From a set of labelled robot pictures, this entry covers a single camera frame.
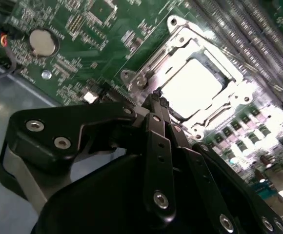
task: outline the motherboard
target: motherboard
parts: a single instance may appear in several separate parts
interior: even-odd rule
[[[140,105],[159,89],[189,140],[256,186],[283,165],[283,35],[261,7],[19,0],[7,23],[22,37],[9,44],[20,75],[62,105]]]

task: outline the metal bolt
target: metal bolt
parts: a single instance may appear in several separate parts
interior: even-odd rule
[[[283,225],[277,219],[274,219],[276,226],[283,232]]]
[[[48,70],[44,70],[41,76],[43,79],[50,79],[52,77],[52,73]]]
[[[209,148],[208,148],[206,145],[201,145],[201,148],[202,148],[204,151],[209,151]]]
[[[175,125],[174,128],[175,128],[175,130],[176,130],[177,132],[179,132],[179,133],[180,133],[181,130],[182,130],[182,129],[181,129],[179,126],[177,126],[177,125]]]
[[[155,121],[157,121],[157,122],[160,122],[160,119],[159,119],[158,116],[153,116],[153,119],[154,119]]]
[[[270,222],[268,222],[267,218],[262,217],[262,222],[264,224],[264,226],[269,229],[271,232],[274,230],[273,226],[270,224]]]
[[[38,120],[27,121],[25,126],[31,132],[40,132],[44,129],[44,124]]]
[[[124,112],[127,113],[127,114],[131,114],[131,113],[132,113],[132,112],[131,112],[129,109],[127,109],[127,108],[124,108],[123,110],[124,110]]]
[[[225,228],[225,230],[228,233],[233,233],[234,232],[234,226],[231,223],[231,221],[229,220],[229,218],[227,218],[225,215],[221,214],[220,215],[220,223],[221,225]]]
[[[141,88],[144,87],[147,83],[147,79],[145,77],[142,77],[142,76],[137,77],[136,80],[137,80],[137,86],[141,87]]]
[[[57,148],[66,150],[71,146],[71,142],[65,137],[58,137],[54,140],[54,144]]]
[[[166,209],[169,206],[169,201],[166,196],[161,192],[155,192],[153,200],[161,209]]]

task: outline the black metal bracket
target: black metal bracket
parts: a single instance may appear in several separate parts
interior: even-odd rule
[[[211,149],[191,147],[168,109],[154,93],[134,109],[114,102],[12,115],[0,181],[40,213],[34,234],[283,234],[280,217]],[[118,147],[125,156],[69,181],[74,161]]]

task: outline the mounting hole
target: mounting hole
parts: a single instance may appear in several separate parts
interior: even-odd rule
[[[44,129],[44,124],[38,120],[30,120],[25,126],[31,132],[40,132]]]
[[[171,24],[172,24],[173,26],[175,26],[176,23],[177,23],[177,20],[176,20],[176,19],[172,19],[172,20],[171,20]]]
[[[276,226],[283,232],[283,225],[277,219],[274,219]]]
[[[274,230],[273,226],[270,224],[270,222],[267,220],[267,218],[262,217],[262,222],[268,230],[270,230],[271,232]]]
[[[228,233],[234,232],[234,226],[233,226],[232,222],[229,220],[229,218],[227,218],[227,216],[221,214],[220,215],[220,223]]]
[[[65,137],[58,137],[54,140],[54,144],[57,148],[66,150],[71,146],[71,142]]]
[[[162,163],[164,163],[164,158],[162,156],[158,156],[158,160]]]

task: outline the blue surface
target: blue surface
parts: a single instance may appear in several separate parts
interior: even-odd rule
[[[34,92],[22,83],[16,83],[9,78],[0,79],[0,150],[9,117],[15,111],[49,106],[50,103],[46,103],[46,98],[37,97],[32,93]],[[76,163],[72,169],[72,180],[83,177],[120,154],[116,152],[112,156],[94,156]],[[29,234],[37,218],[27,201],[0,184],[0,234]]]

